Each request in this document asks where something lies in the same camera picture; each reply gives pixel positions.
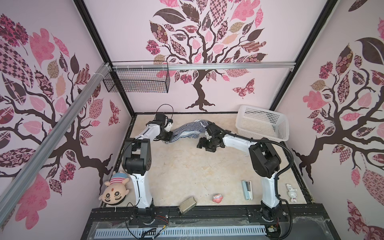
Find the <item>blue white striped tank top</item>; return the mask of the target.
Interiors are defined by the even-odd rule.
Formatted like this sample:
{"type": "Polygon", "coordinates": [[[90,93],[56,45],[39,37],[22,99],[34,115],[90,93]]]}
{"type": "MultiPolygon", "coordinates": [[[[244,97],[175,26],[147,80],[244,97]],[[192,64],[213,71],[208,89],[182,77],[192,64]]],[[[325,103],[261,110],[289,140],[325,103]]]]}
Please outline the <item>blue white striped tank top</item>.
{"type": "Polygon", "coordinates": [[[194,122],[186,123],[174,129],[171,139],[167,142],[174,143],[183,138],[198,139],[200,135],[206,133],[209,123],[207,120],[195,120],[194,122]]]}

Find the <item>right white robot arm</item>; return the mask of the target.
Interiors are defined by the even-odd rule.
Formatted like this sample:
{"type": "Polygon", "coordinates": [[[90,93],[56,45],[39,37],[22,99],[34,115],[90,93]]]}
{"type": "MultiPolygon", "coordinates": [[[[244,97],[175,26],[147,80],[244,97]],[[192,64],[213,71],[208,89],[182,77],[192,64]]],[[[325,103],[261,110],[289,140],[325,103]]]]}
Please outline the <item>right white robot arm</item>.
{"type": "Polygon", "coordinates": [[[262,216],[268,222],[275,220],[282,211],[284,201],[279,194],[279,176],[293,165],[293,155],[290,150],[281,143],[266,138],[255,140],[243,137],[209,122],[206,127],[206,136],[199,139],[197,148],[214,153],[217,148],[226,147],[250,154],[253,169],[262,178],[262,216]],[[274,146],[282,148],[289,161],[288,166],[282,170],[280,169],[282,160],[274,146]]]}

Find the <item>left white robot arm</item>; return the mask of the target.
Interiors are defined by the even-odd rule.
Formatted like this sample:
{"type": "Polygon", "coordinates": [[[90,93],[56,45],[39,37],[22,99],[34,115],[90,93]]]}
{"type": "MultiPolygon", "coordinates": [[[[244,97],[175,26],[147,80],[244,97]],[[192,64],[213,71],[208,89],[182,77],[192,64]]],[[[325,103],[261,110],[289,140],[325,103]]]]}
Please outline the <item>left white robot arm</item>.
{"type": "Polygon", "coordinates": [[[169,141],[172,136],[173,121],[163,113],[156,113],[145,129],[134,138],[124,143],[122,168],[133,181],[136,202],[134,214],[137,217],[154,219],[155,206],[147,179],[152,165],[151,142],[169,141]]]}

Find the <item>white plastic laundry basket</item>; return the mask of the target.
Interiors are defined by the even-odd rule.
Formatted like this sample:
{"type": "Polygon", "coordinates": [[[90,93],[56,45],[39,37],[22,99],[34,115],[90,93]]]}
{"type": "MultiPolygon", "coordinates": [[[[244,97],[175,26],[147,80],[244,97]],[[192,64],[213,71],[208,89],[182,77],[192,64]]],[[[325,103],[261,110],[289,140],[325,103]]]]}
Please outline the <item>white plastic laundry basket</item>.
{"type": "Polygon", "coordinates": [[[236,128],[241,136],[276,142],[286,142],[290,135],[289,121],[284,114],[249,105],[240,106],[236,128]]]}

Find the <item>grey white stapler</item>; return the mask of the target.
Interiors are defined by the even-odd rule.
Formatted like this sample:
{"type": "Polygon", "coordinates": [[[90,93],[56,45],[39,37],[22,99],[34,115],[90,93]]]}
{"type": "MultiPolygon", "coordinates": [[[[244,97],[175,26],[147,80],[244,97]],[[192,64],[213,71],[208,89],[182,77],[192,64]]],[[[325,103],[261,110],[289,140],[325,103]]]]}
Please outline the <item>grey white stapler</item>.
{"type": "Polygon", "coordinates": [[[243,194],[244,194],[245,200],[247,200],[247,201],[253,200],[252,182],[242,180],[241,183],[242,183],[243,194]]]}

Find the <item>pink denture toy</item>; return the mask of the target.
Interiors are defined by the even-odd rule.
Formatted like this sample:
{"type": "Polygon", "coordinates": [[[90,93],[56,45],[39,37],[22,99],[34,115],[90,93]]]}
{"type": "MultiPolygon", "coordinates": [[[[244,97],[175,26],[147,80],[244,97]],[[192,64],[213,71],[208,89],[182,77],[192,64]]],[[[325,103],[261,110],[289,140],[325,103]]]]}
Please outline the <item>pink denture toy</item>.
{"type": "Polygon", "coordinates": [[[221,194],[214,195],[212,199],[212,201],[217,204],[221,203],[222,200],[223,200],[223,196],[221,194]]]}

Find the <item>tan rectangular box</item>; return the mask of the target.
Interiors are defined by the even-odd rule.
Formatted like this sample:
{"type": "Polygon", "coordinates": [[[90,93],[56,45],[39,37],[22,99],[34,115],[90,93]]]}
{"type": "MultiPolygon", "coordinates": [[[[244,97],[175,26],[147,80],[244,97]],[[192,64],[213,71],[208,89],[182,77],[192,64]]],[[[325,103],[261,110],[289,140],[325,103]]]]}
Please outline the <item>tan rectangular box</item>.
{"type": "Polygon", "coordinates": [[[197,202],[195,198],[191,196],[178,206],[178,212],[180,215],[184,215],[185,213],[190,211],[192,208],[194,208],[196,205],[197,205],[197,202]]]}

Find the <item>plush doll head toy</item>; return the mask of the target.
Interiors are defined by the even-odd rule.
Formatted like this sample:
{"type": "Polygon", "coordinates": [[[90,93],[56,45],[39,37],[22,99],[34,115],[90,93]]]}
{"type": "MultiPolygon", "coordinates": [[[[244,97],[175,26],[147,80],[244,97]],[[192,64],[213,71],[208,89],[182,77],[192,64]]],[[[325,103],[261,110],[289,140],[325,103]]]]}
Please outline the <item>plush doll head toy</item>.
{"type": "Polygon", "coordinates": [[[106,189],[99,196],[99,201],[111,206],[120,204],[130,192],[126,187],[130,180],[127,173],[122,171],[114,172],[111,179],[104,182],[106,189]]]}

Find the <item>small white rabbit figurine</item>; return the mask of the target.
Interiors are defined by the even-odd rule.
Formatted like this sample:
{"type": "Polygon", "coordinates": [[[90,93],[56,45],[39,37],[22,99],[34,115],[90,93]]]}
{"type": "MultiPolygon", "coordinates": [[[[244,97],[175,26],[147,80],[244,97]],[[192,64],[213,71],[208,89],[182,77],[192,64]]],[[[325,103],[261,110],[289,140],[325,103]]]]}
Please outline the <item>small white rabbit figurine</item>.
{"type": "Polygon", "coordinates": [[[290,198],[290,202],[297,203],[298,202],[298,192],[297,189],[293,188],[291,184],[286,184],[287,194],[290,198]]]}

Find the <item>rear aluminium frame bar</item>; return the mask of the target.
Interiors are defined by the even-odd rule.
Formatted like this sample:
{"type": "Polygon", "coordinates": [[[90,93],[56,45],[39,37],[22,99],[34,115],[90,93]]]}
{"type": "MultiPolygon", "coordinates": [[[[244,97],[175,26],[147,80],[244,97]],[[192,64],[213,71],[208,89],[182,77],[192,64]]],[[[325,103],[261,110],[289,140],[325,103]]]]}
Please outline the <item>rear aluminium frame bar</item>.
{"type": "Polygon", "coordinates": [[[229,69],[293,69],[295,62],[259,62],[259,63],[205,63],[205,64],[136,64],[136,65],[116,65],[113,69],[126,70],[229,70],[229,69]]]}

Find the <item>aluminium frame bar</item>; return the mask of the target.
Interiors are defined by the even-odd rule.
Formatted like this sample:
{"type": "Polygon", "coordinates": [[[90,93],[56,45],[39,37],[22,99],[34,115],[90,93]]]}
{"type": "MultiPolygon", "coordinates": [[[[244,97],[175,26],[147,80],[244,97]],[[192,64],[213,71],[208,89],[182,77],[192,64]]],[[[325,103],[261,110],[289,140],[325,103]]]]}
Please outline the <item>aluminium frame bar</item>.
{"type": "Polygon", "coordinates": [[[113,69],[126,70],[229,70],[229,69],[293,69],[295,62],[259,62],[259,63],[205,63],[205,64],[136,64],[136,65],[116,65],[113,69]]]}
{"type": "Polygon", "coordinates": [[[97,69],[91,77],[91,82],[86,84],[82,92],[55,125],[52,132],[45,138],[43,143],[40,144],[30,160],[1,195],[1,224],[4,223],[17,205],[20,198],[30,186],[30,181],[39,173],[72,122],[85,106],[88,98],[91,97],[94,90],[109,73],[111,69],[110,65],[110,63],[105,62],[97,69]]]}

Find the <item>left aluminium frame bar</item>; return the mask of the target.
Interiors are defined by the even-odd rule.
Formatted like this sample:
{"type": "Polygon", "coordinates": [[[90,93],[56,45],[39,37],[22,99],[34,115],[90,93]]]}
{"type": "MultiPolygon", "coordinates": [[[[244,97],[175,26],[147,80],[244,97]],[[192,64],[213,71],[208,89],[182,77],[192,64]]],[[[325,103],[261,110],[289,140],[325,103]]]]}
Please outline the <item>left aluminium frame bar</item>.
{"type": "Polygon", "coordinates": [[[94,90],[109,73],[111,69],[110,65],[110,63],[105,62],[97,69],[91,77],[91,82],[86,84],[82,92],[55,125],[52,132],[45,138],[43,143],[40,144],[30,160],[1,195],[1,224],[4,223],[17,205],[20,198],[30,186],[30,181],[39,173],[72,122],[85,106],[88,98],[91,97],[94,90]]]}

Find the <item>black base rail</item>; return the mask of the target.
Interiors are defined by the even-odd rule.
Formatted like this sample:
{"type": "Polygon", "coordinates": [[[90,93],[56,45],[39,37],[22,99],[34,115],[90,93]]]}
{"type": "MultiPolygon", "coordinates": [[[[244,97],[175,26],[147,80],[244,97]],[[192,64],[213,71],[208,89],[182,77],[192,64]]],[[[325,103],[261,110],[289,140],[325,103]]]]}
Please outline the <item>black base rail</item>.
{"type": "MultiPolygon", "coordinates": [[[[329,219],[322,204],[293,204],[284,205],[279,213],[270,222],[288,222],[290,217],[322,217],[329,219]]],[[[96,208],[92,209],[88,219],[91,222],[127,221],[133,224],[170,223],[175,221],[197,220],[222,220],[222,219],[246,219],[251,223],[267,223],[262,215],[260,205],[238,206],[196,206],[185,214],[180,214],[177,207],[156,207],[152,216],[139,216],[132,207],[121,208],[96,208]]]]}

